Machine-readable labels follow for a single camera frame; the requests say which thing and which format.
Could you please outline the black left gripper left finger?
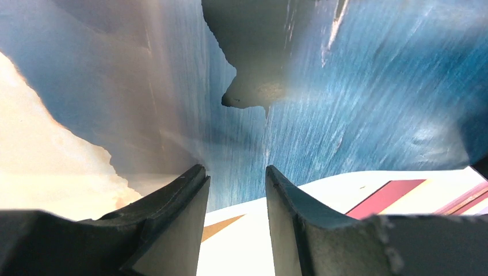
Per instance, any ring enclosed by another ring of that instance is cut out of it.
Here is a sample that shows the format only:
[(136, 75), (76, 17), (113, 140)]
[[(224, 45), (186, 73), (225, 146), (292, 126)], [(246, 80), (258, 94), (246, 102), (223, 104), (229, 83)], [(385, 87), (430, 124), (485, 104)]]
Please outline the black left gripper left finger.
[(2, 275), (195, 275), (210, 177), (195, 165), (98, 220), (1, 212)]

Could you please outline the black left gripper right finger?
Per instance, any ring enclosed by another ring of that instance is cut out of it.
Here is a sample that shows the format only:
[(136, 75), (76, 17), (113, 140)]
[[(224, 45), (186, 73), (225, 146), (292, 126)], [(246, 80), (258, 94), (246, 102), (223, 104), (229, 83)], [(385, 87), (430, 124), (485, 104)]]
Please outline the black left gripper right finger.
[(487, 216), (348, 217), (266, 168), (276, 275), (486, 275)]

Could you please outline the brown backing board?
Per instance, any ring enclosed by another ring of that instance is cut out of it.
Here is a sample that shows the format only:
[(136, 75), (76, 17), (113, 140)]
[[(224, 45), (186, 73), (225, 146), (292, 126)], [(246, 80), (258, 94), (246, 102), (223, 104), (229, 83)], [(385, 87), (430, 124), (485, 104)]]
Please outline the brown backing board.
[(206, 241), (207, 239), (209, 239), (213, 235), (217, 234), (218, 232), (220, 232), (224, 228), (228, 227), (230, 224), (239, 220), (241, 217), (243, 217), (243, 215), (232, 217), (232, 218), (220, 221), (218, 223), (205, 226), (203, 228), (203, 234), (202, 234), (201, 242), (203, 243), (204, 241)]

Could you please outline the pink wooden photo frame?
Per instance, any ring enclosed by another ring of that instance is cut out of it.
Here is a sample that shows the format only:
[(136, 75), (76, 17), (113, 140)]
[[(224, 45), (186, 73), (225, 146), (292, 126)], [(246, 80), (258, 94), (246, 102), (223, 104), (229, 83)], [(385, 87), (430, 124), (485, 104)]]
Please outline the pink wooden photo frame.
[(389, 181), (345, 214), (363, 219), (373, 214), (461, 214), (487, 192), (487, 181), (413, 179)]

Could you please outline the blue landscape photo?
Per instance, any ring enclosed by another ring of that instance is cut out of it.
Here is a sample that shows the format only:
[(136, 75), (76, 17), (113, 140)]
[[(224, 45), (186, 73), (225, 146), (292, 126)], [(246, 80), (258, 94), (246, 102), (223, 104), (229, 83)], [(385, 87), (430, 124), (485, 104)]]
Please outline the blue landscape photo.
[(487, 156), (486, 1), (2, 1), (4, 173), (202, 164), (208, 210)]

